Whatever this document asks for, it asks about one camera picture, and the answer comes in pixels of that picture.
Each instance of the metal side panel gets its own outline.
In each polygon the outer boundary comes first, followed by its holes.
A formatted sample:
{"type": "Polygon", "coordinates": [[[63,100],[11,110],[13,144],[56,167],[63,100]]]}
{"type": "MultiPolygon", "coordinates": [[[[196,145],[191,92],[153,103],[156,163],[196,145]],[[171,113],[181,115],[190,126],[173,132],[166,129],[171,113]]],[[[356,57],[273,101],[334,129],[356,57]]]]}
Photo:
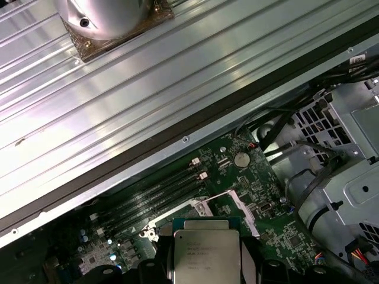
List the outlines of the metal side panel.
{"type": "Polygon", "coordinates": [[[82,63],[51,0],[0,9],[0,218],[379,14],[379,0],[173,0],[82,63]]]}

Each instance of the chip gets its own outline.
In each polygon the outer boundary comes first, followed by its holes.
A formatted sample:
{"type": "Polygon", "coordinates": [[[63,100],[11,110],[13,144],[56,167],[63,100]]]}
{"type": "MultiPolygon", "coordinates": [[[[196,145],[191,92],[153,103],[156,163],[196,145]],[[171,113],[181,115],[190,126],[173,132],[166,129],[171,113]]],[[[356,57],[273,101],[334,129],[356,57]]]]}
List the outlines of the chip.
{"type": "Polygon", "coordinates": [[[295,235],[289,239],[292,247],[297,247],[299,244],[301,244],[301,239],[295,235]]]}

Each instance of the white sticker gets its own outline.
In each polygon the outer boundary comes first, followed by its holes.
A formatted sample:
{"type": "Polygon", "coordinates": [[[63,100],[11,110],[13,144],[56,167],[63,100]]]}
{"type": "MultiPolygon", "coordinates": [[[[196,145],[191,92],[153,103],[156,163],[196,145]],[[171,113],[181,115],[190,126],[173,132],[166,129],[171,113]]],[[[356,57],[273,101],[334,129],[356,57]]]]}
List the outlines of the white sticker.
{"type": "Polygon", "coordinates": [[[366,60],[366,55],[365,54],[357,55],[357,56],[354,56],[354,57],[350,58],[350,65],[351,64],[355,64],[355,63],[359,63],[359,62],[363,62],[365,60],[366,60]]]}
{"type": "MultiPolygon", "coordinates": [[[[350,58],[350,65],[356,64],[356,63],[359,63],[359,62],[363,62],[365,60],[366,60],[366,55],[365,54],[357,55],[357,56],[354,56],[354,57],[350,58]]],[[[349,69],[349,73],[351,73],[353,71],[356,71],[357,69],[359,69],[359,68],[358,67],[357,68],[351,68],[351,69],[349,69]]]]}

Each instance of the black cable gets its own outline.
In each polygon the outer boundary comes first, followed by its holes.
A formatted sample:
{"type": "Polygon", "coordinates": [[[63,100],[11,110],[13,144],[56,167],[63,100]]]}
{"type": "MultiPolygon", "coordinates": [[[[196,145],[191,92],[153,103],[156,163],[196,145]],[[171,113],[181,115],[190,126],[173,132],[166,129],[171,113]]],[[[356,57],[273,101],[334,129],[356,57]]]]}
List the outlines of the black cable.
{"type": "Polygon", "coordinates": [[[327,177],[330,176],[332,172],[334,172],[340,165],[341,159],[339,157],[334,157],[329,161],[329,163],[319,172],[319,174],[311,181],[307,188],[301,193],[298,201],[296,202],[295,212],[301,208],[304,201],[308,198],[308,196],[314,191],[314,189],[322,183],[327,177]]]}
{"type": "Polygon", "coordinates": [[[360,68],[358,70],[354,70],[353,72],[350,73],[351,78],[358,77],[358,75],[363,75],[366,71],[369,71],[375,67],[379,66],[379,59],[375,59],[363,68],[360,68]]]}
{"type": "Polygon", "coordinates": [[[299,178],[300,176],[302,176],[303,174],[305,174],[306,172],[309,172],[311,175],[313,176],[316,176],[316,174],[311,170],[311,169],[304,169],[300,172],[298,172],[296,175],[290,177],[290,179],[288,180],[288,182],[285,184],[285,187],[284,187],[284,196],[285,198],[289,201],[290,199],[288,198],[288,188],[290,188],[290,184],[291,182],[296,179],[296,178],[299,178]]]}
{"type": "Polygon", "coordinates": [[[279,133],[282,131],[287,121],[295,114],[295,112],[286,112],[283,114],[279,120],[274,124],[266,136],[259,142],[262,151],[265,151],[268,146],[270,146],[275,139],[278,137],[279,133]]]}
{"type": "Polygon", "coordinates": [[[328,148],[325,148],[321,145],[318,145],[316,143],[311,143],[311,142],[308,142],[308,141],[303,141],[303,140],[297,140],[296,141],[297,144],[302,144],[302,145],[306,145],[306,146],[309,146],[315,150],[318,150],[318,151],[321,151],[321,152],[324,152],[330,156],[335,156],[336,155],[336,152],[334,152],[332,149],[328,149],[328,148]]]}
{"type": "Polygon", "coordinates": [[[322,252],[326,258],[333,259],[336,262],[343,265],[345,268],[347,268],[347,273],[351,272],[353,275],[351,275],[352,278],[358,281],[358,283],[366,283],[364,281],[363,274],[358,270],[350,266],[350,264],[343,259],[341,259],[339,256],[337,256],[334,252],[329,250],[327,247],[325,247],[318,239],[315,238],[315,236],[307,229],[307,226],[301,219],[299,215],[299,210],[301,206],[304,204],[304,201],[308,198],[308,196],[316,189],[329,175],[331,175],[337,168],[341,166],[341,159],[339,157],[335,157],[330,161],[330,163],[325,166],[320,173],[311,181],[311,183],[308,185],[308,187],[304,190],[304,192],[301,194],[299,200],[296,203],[296,207],[294,210],[294,219],[297,223],[297,225],[300,227],[303,233],[307,235],[314,243],[315,245],[319,246],[322,249],[322,252]]]}
{"type": "Polygon", "coordinates": [[[316,225],[317,221],[320,219],[320,217],[322,215],[324,215],[325,213],[327,213],[329,211],[329,208],[327,206],[325,206],[324,208],[320,209],[312,218],[312,220],[310,220],[310,223],[309,223],[309,227],[308,227],[308,230],[312,233],[313,231],[313,228],[314,228],[314,225],[316,225]]]}
{"type": "Polygon", "coordinates": [[[273,151],[269,151],[269,152],[266,152],[264,153],[266,157],[270,157],[270,156],[273,156],[275,154],[278,154],[280,152],[283,152],[283,151],[286,151],[288,150],[289,148],[292,148],[292,144],[291,143],[287,143],[287,144],[284,144],[283,146],[273,150],[273,151]]]}

